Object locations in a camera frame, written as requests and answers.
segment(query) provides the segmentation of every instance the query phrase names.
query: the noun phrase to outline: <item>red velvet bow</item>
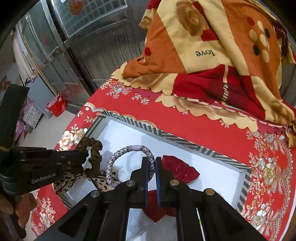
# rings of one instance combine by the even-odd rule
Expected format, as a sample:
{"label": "red velvet bow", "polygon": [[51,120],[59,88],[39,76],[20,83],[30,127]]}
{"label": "red velvet bow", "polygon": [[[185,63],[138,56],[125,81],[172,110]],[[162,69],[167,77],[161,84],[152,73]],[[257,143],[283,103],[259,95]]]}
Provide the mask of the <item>red velvet bow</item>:
{"label": "red velvet bow", "polygon": [[[200,175],[194,167],[176,158],[175,156],[163,156],[163,168],[172,171],[176,180],[189,183]],[[143,208],[144,213],[154,222],[162,219],[164,215],[176,216],[174,208],[162,208],[158,206],[156,190],[148,192],[148,205]]]}

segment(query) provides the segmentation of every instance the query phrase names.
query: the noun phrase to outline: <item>tile floor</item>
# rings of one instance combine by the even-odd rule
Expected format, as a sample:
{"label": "tile floor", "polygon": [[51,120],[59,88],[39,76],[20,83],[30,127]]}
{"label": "tile floor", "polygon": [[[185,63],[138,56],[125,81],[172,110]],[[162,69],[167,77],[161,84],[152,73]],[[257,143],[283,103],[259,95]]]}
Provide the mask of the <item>tile floor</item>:
{"label": "tile floor", "polygon": [[[36,129],[31,134],[28,134],[25,140],[24,133],[21,134],[18,145],[53,149],[74,116],[74,114],[68,111],[63,112],[59,117],[52,116],[50,119],[43,116],[36,126]],[[24,241],[33,241],[36,238],[31,227],[32,223],[30,217],[26,226],[27,237]]]}

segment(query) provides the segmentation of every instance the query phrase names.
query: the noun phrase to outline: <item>orange blanket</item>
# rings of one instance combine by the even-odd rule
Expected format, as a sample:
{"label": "orange blanket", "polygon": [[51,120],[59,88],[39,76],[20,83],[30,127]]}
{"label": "orange blanket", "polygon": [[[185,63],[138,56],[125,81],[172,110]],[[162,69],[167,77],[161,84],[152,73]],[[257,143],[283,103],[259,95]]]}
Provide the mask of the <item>orange blanket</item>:
{"label": "orange blanket", "polygon": [[[253,0],[151,0],[140,27],[144,53],[113,76],[162,93],[166,107],[258,130],[257,121],[294,127],[280,96],[281,65],[294,55],[280,23]],[[294,136],[287,133],[289,146]]]}

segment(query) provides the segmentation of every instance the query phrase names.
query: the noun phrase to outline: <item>human hand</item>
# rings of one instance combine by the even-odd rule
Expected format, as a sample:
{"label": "human hand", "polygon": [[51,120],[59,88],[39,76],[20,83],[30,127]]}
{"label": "human hand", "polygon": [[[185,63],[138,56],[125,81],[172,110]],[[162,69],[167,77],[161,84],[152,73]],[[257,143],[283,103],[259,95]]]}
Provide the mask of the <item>human hand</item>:
{"label": "human hand", "polygon": [[[15,214],[19,217],[18,223],[21,228],[26,226],[29,221],[30,211],[36,206],[37,203],[32,193],[22,195],[22,200],[15,207]],[[8,214],[14,213],[11,203],[2,194],[0,194],[0,210]]]}

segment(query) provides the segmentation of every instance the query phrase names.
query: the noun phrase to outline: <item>floral tablecloth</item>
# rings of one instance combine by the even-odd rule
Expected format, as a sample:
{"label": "floral tablecloth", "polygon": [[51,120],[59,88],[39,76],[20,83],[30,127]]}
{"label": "floral tablecloth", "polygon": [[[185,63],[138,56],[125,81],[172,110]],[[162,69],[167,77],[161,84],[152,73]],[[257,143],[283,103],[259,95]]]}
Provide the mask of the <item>floral tablecloth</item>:
{"label": "floral tablecloth", "polygon": [[[252,178],[241,215],[268,240],[280,240],[288,225],[295,195],[295,148],[288,148],[284,126],[273,131],[251,132],[206,115],[193,116],[155,102],[159,95],[123,86],[110,79],[81,108],[56,145],[73,150],[102,109],[135,120],[153,123],[158,129],[207,147],[252,167]],[[41,188],[32,215],[33,231],[39,235],[67,209],[51,185]]]}

